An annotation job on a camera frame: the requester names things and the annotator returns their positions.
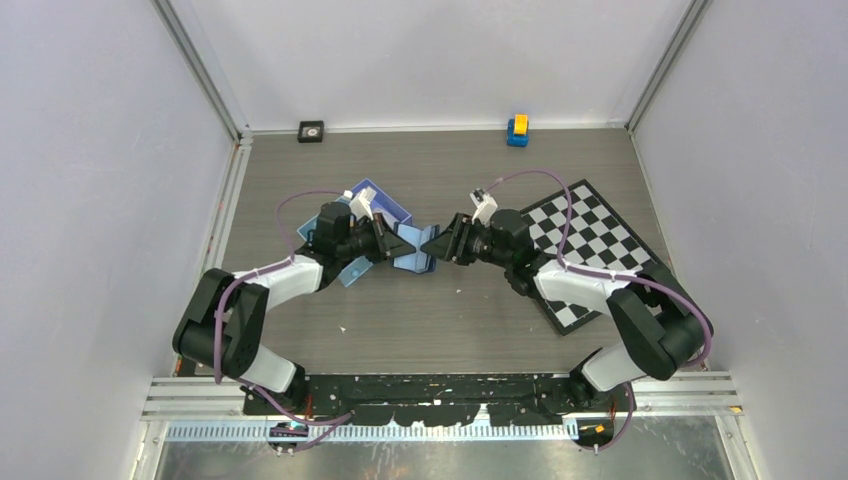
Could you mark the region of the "blue card holder wallet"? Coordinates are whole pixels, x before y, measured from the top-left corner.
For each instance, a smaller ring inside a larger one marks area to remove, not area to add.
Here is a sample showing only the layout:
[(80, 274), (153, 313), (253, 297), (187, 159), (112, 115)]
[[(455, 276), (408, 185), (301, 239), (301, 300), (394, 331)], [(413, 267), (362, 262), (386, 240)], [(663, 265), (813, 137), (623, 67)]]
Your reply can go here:
[(436, 269), (437, 259), (421, 250), (424, 243), (434, 239), (440, 233), (438, 224), (418, 228), (414, 225), (396, 223), (394, 232), (415, 248), (412, 254), (396, 257), (391, 265), (400, 270), (415, 274), (432, 273)]

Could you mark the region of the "blue three-compartment organizer tray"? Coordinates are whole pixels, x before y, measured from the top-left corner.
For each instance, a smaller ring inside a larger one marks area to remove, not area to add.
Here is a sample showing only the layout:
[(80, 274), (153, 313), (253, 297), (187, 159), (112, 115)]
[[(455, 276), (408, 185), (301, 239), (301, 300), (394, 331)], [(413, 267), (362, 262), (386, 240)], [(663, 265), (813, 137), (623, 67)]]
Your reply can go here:
[[(388, 228), (396, 223), (409, 224), (412, 215), (392, 199), (372, 180), (365, 179), (351, 189), (354, 193), (365, 187), (372, 187), (376, 197), (372, 201), (372, 210), (382, 213)], [(382, 262), (370, 262), (363, 256), (351, 256), (346, 248), (351, 230), (358, 221), (351, 213), (349, 201), (343, 193), (333, 201), (323, 204), (312, 219), (299, 228), (304, 244), (296, 250), (299, 257), (308, 257), (321, 266), (318, 290), (327, 288), (334, 282), (348, 286), (380, 263), (391, 263), (393, 259)]]

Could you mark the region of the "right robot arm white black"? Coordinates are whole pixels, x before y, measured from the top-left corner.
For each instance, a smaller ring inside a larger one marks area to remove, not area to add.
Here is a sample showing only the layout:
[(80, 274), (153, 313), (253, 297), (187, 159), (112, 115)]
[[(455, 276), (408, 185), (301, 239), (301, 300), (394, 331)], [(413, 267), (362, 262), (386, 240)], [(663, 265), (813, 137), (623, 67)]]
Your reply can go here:
[(597, 350), (569, 374), (572, 400), (584, 410), (598, 409), (611, 390), (634, 380), (667, 380), (711, 351), (710, 321), (667, 268), (612, 271), (553, 257), (536, 247), (516, 210), (498, 210), (487, 221), (458, 213), (421, 250), (456, 265), (496, 265), (522, 296), (610, 317), (619, 342)]

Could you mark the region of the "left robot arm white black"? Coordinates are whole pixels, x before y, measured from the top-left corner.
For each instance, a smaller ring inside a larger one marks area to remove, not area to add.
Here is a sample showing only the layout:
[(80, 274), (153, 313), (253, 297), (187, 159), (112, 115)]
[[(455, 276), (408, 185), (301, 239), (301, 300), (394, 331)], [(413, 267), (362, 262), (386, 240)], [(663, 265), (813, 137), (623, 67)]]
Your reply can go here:
[(283, 261), (242, 273), (212, 268), (202, 274), (172, 338), (185, 359), (213, 368), (218, 377), (268, 391), (280, 412), (298, 412), (307, 398), (301, 365), (263, 346), (269, 310), (332, 283), (354, 260), (372, 263), (415, 253), (416, 248), (383, 214), (354, 212), (350, 205), (321, 207), (307, 241)]

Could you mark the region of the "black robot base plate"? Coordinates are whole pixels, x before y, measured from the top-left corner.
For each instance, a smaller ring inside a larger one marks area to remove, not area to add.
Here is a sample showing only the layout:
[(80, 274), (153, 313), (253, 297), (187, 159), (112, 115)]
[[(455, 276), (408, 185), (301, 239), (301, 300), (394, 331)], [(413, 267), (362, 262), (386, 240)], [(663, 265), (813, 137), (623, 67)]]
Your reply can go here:
[(627, 412), (629, 399), (623, 387), (596, 393), (552, 373), (321, 374), (296, 379), (290, 393), (245, 393), (246, 415), (281, 408), (319, 420), (349, 414), (356, 426), (467, 426), (487, 419), (509, 427), (554, 425), (572, 413), (609, 417)]

